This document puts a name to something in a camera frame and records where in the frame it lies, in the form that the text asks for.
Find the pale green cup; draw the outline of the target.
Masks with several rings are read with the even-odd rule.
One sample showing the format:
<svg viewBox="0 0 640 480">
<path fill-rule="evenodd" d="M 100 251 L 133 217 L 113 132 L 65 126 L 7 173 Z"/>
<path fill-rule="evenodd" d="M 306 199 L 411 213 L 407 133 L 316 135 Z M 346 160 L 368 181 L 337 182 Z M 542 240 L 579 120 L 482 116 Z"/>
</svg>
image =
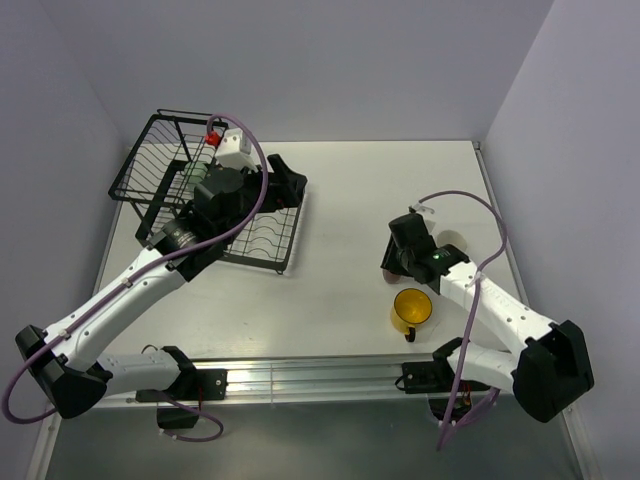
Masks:
<svg viewBox="0 0 640 480">
<path fill-rule="evenodd" d="M 207 173 L 208 164 L 206 162 L 189 162 L 183 171 L 185 186 L 189 189 L 193 189 L 206 177 Z"/>
</svg>

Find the dark maroon mug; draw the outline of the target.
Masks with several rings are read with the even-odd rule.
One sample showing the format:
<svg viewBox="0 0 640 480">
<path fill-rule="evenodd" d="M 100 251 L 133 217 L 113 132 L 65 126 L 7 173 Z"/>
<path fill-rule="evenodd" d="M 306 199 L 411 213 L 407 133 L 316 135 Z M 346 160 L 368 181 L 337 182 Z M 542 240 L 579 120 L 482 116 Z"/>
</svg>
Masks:
<svg viewBox="0 0 640 480">
<path fill-rule="evenodd" d="M 405 280 L 405 277 L 403 275 L 395 274 L 386 269 L 382 270 L 382 276 L 384 281 L 391 285 L 399 284 Z"/>
</svg>

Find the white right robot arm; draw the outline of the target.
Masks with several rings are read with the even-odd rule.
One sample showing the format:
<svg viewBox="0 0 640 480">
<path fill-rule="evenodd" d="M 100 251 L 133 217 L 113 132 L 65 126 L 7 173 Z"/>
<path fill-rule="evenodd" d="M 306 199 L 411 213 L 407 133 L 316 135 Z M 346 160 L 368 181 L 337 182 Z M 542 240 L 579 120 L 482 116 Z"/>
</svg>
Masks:
<svg viewBox="0 0 640 480">
<path fill-rule="evenodd" d="M 547 423 L 594 386 L 583 331 L 535 312 L 495 282 L 456 246 L 437 246 L 415 212 L 389 224 L 385 272 L 429 287 L 485 325 L 504 344 L 498 351 L 455 338 L 420 372 L 405 369 L 408 393 L 452 390 L 463 381 L 509 392 L 533 419 Z"/>
</svg>

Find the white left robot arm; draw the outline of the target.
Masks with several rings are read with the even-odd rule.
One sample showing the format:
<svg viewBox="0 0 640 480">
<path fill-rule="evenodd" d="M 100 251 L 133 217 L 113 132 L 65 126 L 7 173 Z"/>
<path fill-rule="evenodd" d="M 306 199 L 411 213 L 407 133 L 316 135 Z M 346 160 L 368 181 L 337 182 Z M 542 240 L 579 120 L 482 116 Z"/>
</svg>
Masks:
<svg viewBox="0 0 640 480">
<path fill-rule="evenodd" d="M 27 368 L 64 419 L 101 399 L 154 390 L 183 399 L 197 370 L 179 348 L 113 356 L 106 347 L 151 306 L 221 259 L 258 213 L 299 206 L 306 176 L 277 154 L 261 168 L 208 168 L 191 200 L 150 239 L 128 269 L 74 313 L 45 329 L 27 326 L 16 344 Z"/>
</svg>

